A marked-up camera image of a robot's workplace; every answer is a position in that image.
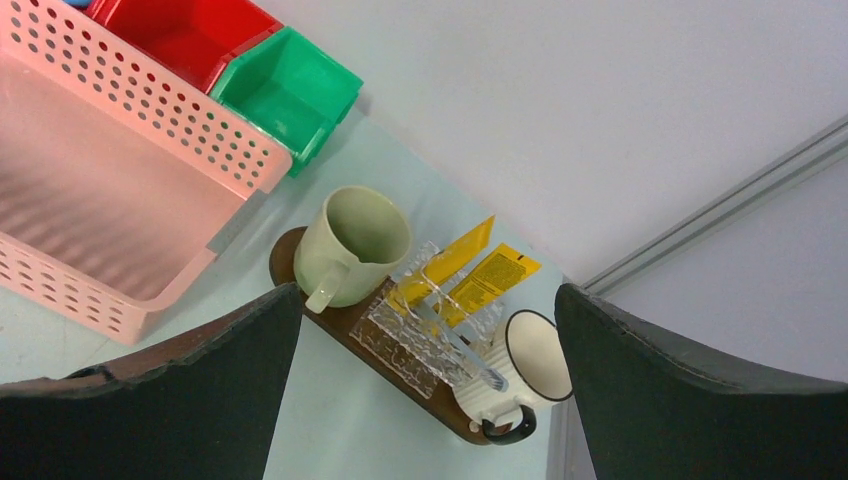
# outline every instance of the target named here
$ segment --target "red plastic bin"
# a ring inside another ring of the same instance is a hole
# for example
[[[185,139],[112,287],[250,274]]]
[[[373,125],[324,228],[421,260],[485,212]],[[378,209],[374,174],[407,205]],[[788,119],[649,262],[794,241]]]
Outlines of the red plastic bin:
[[[94,0],[86,14],[204,93],[283,27],[247,0]]]

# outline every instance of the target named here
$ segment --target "mug rim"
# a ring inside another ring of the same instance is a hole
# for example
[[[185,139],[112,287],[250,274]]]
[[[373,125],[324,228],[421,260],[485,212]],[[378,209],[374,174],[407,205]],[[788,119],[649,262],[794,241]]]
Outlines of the mug rim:
[[[370,263],[372,265],[391,265],[393,263],[403,261],[403,259],[406,258],[409,255],[410,250],[412,250],[412,244],[415,243],[415,236],[412,233],[412,227],[409,225],[409,219],[406,218],[406,214],[403,212],[403,210],[400,209],[400,207],[398,207],[395,204],[395,202],[392,201],[391,198],[387,197],[383,192],[381,192],[377,189],[365,186],[365,185],[344,185],[344,186],[341,186],[339,188],[336,188],[335,190],[330,192],[329,195],[327,195],[327,198],[325,198],[324,202],[321,204],[321,216],[323,217],[324,221],[327,222],[327,226],[329,227],[329,231],[330,231],[330,236],[333,238],[333,242],[336,243],[336,246],[341,247],[342,250],[344,250],[345,252],[347,252],[351,255],[354,255],[354,253],[351,252],[347,247],[345,247],[344,244],[336,236],[336,232],[333,231],[333,226],[332,226],[332,224],[330,224],[330,217],[329,217],[328,211],[327,211],[329,206],[330,206],[330,200],[332,200],[333,197],[335,197],[337,193],[340,193],[344,190],[366,191],[370,194],[376,195],[377,197],[381,198],[386,203],[391,205],[392,208],[395,209],[395,211],[399,214],[401,221],[403,222],[404,228],[406,229],[406,236],[409,239],[409,241],[407,242],[406,250],[404,250],[403,255],[401,255],[400,258],[393,260],[391,262],[367,262],[367,263]]]
[[[520,313],[532,313],[532,314],[538,316],[539,318],[541,318],[542,320],[546,321],[548,323],[548,325],[553,327],[554,332],[557,331],[556,324],[554,322],[552,322],[548,317],[542,315],[541,313],[537,312],[536,310],[532,310],[532,309],[529,309],[529,308],[523,308],[521,310],[517,310],[517,311],[513,312],[512,315],[509,316],[509,319],[506,321],[506,326],[504,327],[504,343],[506,344],[506,353],[509,355],[509,361],[512,362],[512,366],[515,367],[515,371],[516,371],[516,373],[518,373],[518,376],[521,377],[521,380],[524,382],[524,385],[527,385],[527,387],[530,388],[530,390],[533,390],[533,392],[536,395],[544,398],[545,400],[551,401],[551,402],[564,402],[564,401],[568,400],[569,398],[571,398],[572,395],[574,395],[574,384],[573,383],[571,384],[571,389],[568,391],[568,393],[565,396],[560,397],[560,398],[550,397],[550,396],[545,395],[544,393],[540,392],[536,387],[531,385],[530,382],[527,381],[527,378],[524,377],[524,374],[521,373],[521,369],[518,368],[518,364],[515,362],[515,358],[512,356],[512,347],[510,347],[510,345],[509,345],[509,326],[512,324],[512,320],[515,317],[517,317],[518,314],[520,314]],[[568,368],[568,362],[567,361],[566,361],[565,366],[566,366],[566,369],[567,369]]]

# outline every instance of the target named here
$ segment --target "black mug handle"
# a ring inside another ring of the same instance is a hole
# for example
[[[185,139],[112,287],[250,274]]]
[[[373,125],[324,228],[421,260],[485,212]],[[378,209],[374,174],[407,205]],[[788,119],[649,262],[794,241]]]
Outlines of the black mug handle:
[[[536,412],[526,405],[519,405],[519,407],[521,407],[521,423],[506,433],[498,433],[498,427],[484,419],[483,435],[486,439],[495,445],[510,445],[532,435],[536,431]]]

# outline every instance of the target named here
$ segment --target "clear acrylic holder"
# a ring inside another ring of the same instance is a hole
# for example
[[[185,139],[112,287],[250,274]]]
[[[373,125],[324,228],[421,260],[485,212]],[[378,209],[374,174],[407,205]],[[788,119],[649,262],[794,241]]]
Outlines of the clear acrylic holder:
[[[439,251],[433,243],[425,243],[404,268],[392,275],[392,280],[397,284],[412,276]],[[351,330],[350,335],[425,398],[432,396],[439,380],[450,387],[471,380],[480,372],[477,365],[483,363],[475,352],[480,352],[481,348],[491,343],[503,312],[503,305],[493,302],[480,311],[467,315],[455,329],[470,342],[470,355],[476,356],[473,359],[451,343],[446,333],[450,327],[441,317],[419,313],[422,308],[432,308],[435,311],[454,308],[462,311],[447,292],[467,275],[467,271],[461,270],[441,287],[422,276],[433,293],[415,308],[410,309],[408,305],[404,305],[402,313],[395,310],[386,300],[393,287],[392,284],[387,285]]]

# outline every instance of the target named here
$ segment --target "white wall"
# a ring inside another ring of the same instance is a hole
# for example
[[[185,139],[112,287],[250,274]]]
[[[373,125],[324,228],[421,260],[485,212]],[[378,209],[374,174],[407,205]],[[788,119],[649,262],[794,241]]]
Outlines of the white wall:
[[[842,0],[258,0],[582,281],[848,113]]]

